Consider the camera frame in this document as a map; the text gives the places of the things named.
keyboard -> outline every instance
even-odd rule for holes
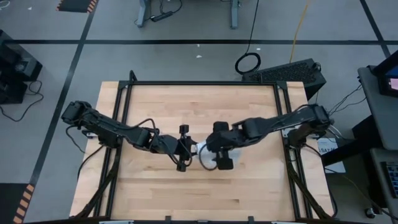
[[[398,162],[382,162],[392,196],[398,198]]]

gray floor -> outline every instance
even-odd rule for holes
[[[147,22],[145,28],[134,25],[138,1],[101,0],[90,27],[89,40],[162,40],[162,39],[248,39],[252,12],[256,2],[242,0],[239,29],[229,29],[229,4],[216,0],[183,0],[182,10],[157,23]],[[398,40],[393,0],[368,0],[370,10],[386,40]],[[13,39],[78,40],[86,24],[87,14],[57,12],[57,1],[12,0],[0,11],[0,29]],[[261,1],[254,29],[254,39],[292,40],[305,0]],[[154,1],[153,14],[159,13]],[[178,6],[171,0],[167,7]],[[377,40],[360,1],[313,0],[298,35],[299,40]],[[39,79],[43,81],[45,99],[32,107],[24,120],[12,123],[0,116],[2,159],[0,182],[29,181],[44,137],[52,119],[77,45],[25,44],[23,47],[43,65]],[[96,104],[100,84],[106,80],[126,79],[134,70],[140,80],[240,80],[234,63],[247,45],[85,45],[80,55],[65,104],[84,100]],[[398,46],[388,46],[391,52]],[[251,51],[262,57],[262,68],[289,61],[291,45],[252,45]],[[318,103],[331,108],[358,85],[359,67],[378,64],[385,56],[378,45],[297,45],[294,60],[313,58],[322,65],[327,84],[321,89]],[[252,61],[245,60],[249,68]],[[5,106],[6,112],[18,117],[34,96],[21,105]],[[364,98],[355,93],[348,103]],[[370,114],[366,102],[355,105],[333,118],[335,126],[350,138],[350,129]],[[39,182],[27,212],[26,222],[66,218],[69,214],[76,172],[82,153],[65,135],[66,125],[58,122]],[[77,131],[79,145],[86,141]],[[26,141],[15,141],[20,136]],[[358,157],[345,161],[348,175],[366,188],[367,179]],[[338,218],[368,223],[390,223],[386,216],[370,220],[363,210],[369,203],[341,177],[328,176],[331,191],[339,207]]]

wooden tabletop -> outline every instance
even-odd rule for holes
[[[117,86],[117,82],[103,82],[99,93],[96,109],[109,117]],[[288,83],[288,87],[293,110],[307,103],[302,83]],[[231,124],[258,116],[277,116],[271,86],[142,85],[132,89],[127,124],[153,118],[161,134],[176,138],[180,137],[178,127],[189,124],[189,135],[200,142],[212,132],[215,121]],[[317,148],[315,140],[309,139],[308,144]],[[98,147],[97,139],[88,140],[86,156]],[[96,191],[104,152],[91,158],[81,170],[70,215],[76,215]],[[333,214],[321,159],[309,149],[301,153],[309,191],[327,213]],[[233,170],[207,171],[197,158],[186,172],[175,168],[168,156],[134,149],[125,141],[112,219],[164,220],[171,215],[173,220],[245,221],[248,216],[257,221],[294,220],[280,132],[244,148]],[[297,192],[304,217],[302,194],[298,188]]]

table leg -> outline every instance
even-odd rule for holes
[[[231,29],[238,28],[238,8],[239,0],[231,1]]]
[[[138,18],[137,18],[137,26],[138,28],[141,28],[144,26],[145,18],[146,18],[146,12],[148,8],[150,8],[150,0],[139,0],[140,8],[139,8],[139,13],[138,13]]]

wire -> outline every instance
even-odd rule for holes
[[[357,102],[357,103],[350,103],[350,104],[346,105],[345,107],[343,107],[342,109],[336,110],[334,113],[340,112],[340,111],[344,110],[345,108],[347,108],[347,107],[349,107],[349,106],[360,104],[360,103],[362,103],[362,102],[365,101],[365,100],[366,100],[366,97],[365,97],[363,100],[361,100],[361,101],[359,101],[359,102]]]
[[[77,179],[79,179],[81,168],[83,168],[83,166],[84,166],[84,164],[87,162],[87,160],[90,159],[91,157],[93,157],[95,154],[97,154],[102,148],[104,148],[104,146],[99,147],[97,150],[95,150],[93,153],[91,153],[91,155],[89,155],[89,156],[80,164],[79,170],[78,170],[78,172],[77,172]]]
[[[313,150],[319,157],[322,158],[322,155],[319,153],[318,150],[316,150],[314,147],[309,146],[307,143],[304,143],[304,146],[306,146],[307,148],[310,148],[311,150]]]
[[[179,139],[182,147],[189,153],[189,162],[187,164],[187,167],[190,166],[192,164],[192,153],[190,150],[187,149],[187,147],[185,147],[185,145],[183,144],[183,142],[181,141],[181,139]]]
[[[331,110],[329,111],[328,115],[331,116],[333,115],[333,113],[336,112],[336,110],[338,110],[338,108],[348,99],[348,97],[350,97],[352,94],[354,94],[356,91],[362,89],[362,84],[359,84],[359,86],[353,90],[351,93],[349,93],[348,95],[346,95],[340,102],[338,102],[335,106],[333,106],[331,108]]]
[[[332,124],[330,125],[330,127],[333,128],[334,130],[336,130],[337,133],[338,133],[340,136],[343,136],[343,134],[342,134],[336,127],[334,127]]]
[[[384,210],[383,208],[381,208],[376,202],[374,202],[372,199],[370,199],[368,196],[366,196],[366,194],[365,194],[365,193],[355,184],[355,182],[353,182],[350,178],[348,178],[348,177],[345,176],[344,174],[340,174],[340,173],[338,173],[338,172],[336,172],[336,171],[334,171],[334,170],[328,169],[328,168],[325,168],[325,170],[328,170],[328,171],[330,171],[330,172],[333,172],[333,173],[335,173],[335,174],[339,174],[340,176],[342,176],[342,178],[344,178],[344,179],[346,179],[348,182],[350,182],[350,183],[361,193],[361,195],[362,195],[366,200],[368,200],[368,201],[372,204],[373,207],[376,207],[376,208],[379,209],[382,213],[388,215],[389,217],[391,217],[391,218],[393,218],[393,219],[395,219],[395,220],[398,220],[398,217],[396,217],[396,216],[390,214],[389,212],[387,212],[386,210]]]
[[[308,147],[309,149],[313,150],[313,151],[322,159],[322,155],[321,155],[321,154],[319,153],[319,151],[316,150],[314,147],[309,146],[307,143],[305,143],[304,146],[306,146],[306,147]],[[335,208],[335,212],[334,212],[334,214],[333,214],[331,217],[332,217],[332,218],[335,218],[335,217],[337,216],[337,213],[338,213],[338,207],[337,207],[337,203],[336,203],[335,197],[333,196],[333,194],[332,194],[332,192],[330,191],[329,188],[328,188],[328,190],[329,190],[329,194],[330,194],[331,201],[332,201],[333,206],[334,206],[334,208]]]
[[[294,48],[295,48],[295,46],[296,46],[297,34],[299,33],[299,30],[300,30],[300,28],[301,28],[301,24],[303,23],[305,14],[307,13],[307,9],[308,9],[308,6],[309,6],[310,3],[311,3],[311,0],[307,0],[307,3],[306,3],[306,5],[305,5],[305,7],[304,7],[304,11],[303,11],[303,13],[302,13],[302,15],[301,15],[301,18],[300,18],[300,22],[298,23],[298,26],[297,26],[297,29],[296,29],[296,33],[294,34],[293,46],[292,46],[292,53],[290,54],[289,63],[292,63],[293,54],[294,54]]]
[[[249,49],[250,49],[250,45],[251,45],[251,40],[252,40],[252,37],[253,37],[254,25],[256,24],[257,11],[258,11],[258,8],[259,8],[259,2],[260,2],[260,0],[257,0],[256,11],[255,11],[255,13],[254,13],[253,24],[252,24],[252,27],[251,27],[251,33],[250,33],[250,39],[249,39],[248,49],[247,49],[246,52],[235,62],[235,71],[238,72],[238,73],[241,74],[241,75],[244,75],[244,74],[246,74],[246,73],[255,72],[255,71],[257,71],[257,70],[260,68],[260,65],[261,65],[261,57],[260,57],[259,54],[254,53],[254,52],[248,53],[248,52],[249,52]],[[242,72],[242,71],[239,70],[239,63],[241,63],[241,61],[242,61],[244,58],[248,57],[248,56],[255,56],[255,57],[257,58],[257,65],[254,66],[254,68],[252,68],[252,69],[250,69],[250,70],[248,70],[248,71]]]
[[[164,0],[159,0],[159,2],[160,2],[159,11],[161,14],[165,14],[165,12],[163,11],[163,1]],[[182,0],[180,0],[180,7],[176,11],[172,11],[173,14],[178,12],[181,8],[182,8]]]
[[[33,83],[39,83],[39,84],[40,84],[40,85],[39,85],[39,88],[37,89],[37,91],[34,91],[34,90],[31,89]],[[21,116],[19,119],[15,119],[15,118],[12,118],[11,116],[7,115],[7,114],[4,112],[4,109],[2,108],[2,106],[0,106],[1,113],[2,113],[6,118],[10,119],[10,120],[13,121],[13,122],[20,122],[22,119],[24,119],[24,117],[25,117],[25,115],[26,115],[26,113],[27,113],[27,111],[29,110],[30,107],[32,107],[33,105],[35,105],[36,103],[38,103],[38,102],[40,102],[40,101],[42,101],[42,100],[44,99],[44,95],[40,93],[40,90],[42,89],[42,85],[43,85],[43,83],[42,83],[41,81],[39,81],[39,80],[36,80],[36,81],[31,82],[31,83],[29,84],[28,89],[29,89],[29,91],[31,91],[32,93],[25,93],[25,95],[29,95],[29,96],[40,95],[41,97],[40,97],[40,99],[38,99],[38,100],[36,100],[35,102],[31,103],[31,104],[26,108],[26,110],[24,111],[24,113],[22,114],[22,116]]]
[[[329,189],[329,195],[330,195],[331,202],[333,203],[333,206],[334,206],[334,209],[335,209],[335,212],[334,212],[334,214],[333,214],[331,217],[332,217],[332,218],[336,218],[337,213],[338,213],[338,207],[337,207],[337,203],[336,203],[335,196],[332,194],[332,192],[331,192],[330,189]]]
[[[10,5],[10,1],[0,1],[0,4],[5,3],[5,5],[0,6],[0,10],[7,8]]]
[[[75,139],[69,134],[69,129],[71,129],[71,128],[77,128],[77,126],[71,125],[71,126],[67,127],[65,130],[65,133],[70,138],[70,140],[72,140],[73,144],[80,150],[80,152],[85,153],[83,150],[81,150],[81,147],[76,143]]]
[[[217,169],[217,165],[214,166],[213,168],[208,168],[207,166],[204,165],[203,161],[201,160],[201,152],[203,151],[203,148],[205,148],[206,145],[207,145],[207,144],[204,144],[204,145],[200,148],[200,150],[199,150],[199,153],[198,153],[198,156],[199,156],[199,163],[200,163],[200,165],[201,165],[203,168],[205,168],[206,170],[208,170],[208,171],[213,171],[213,170]]]

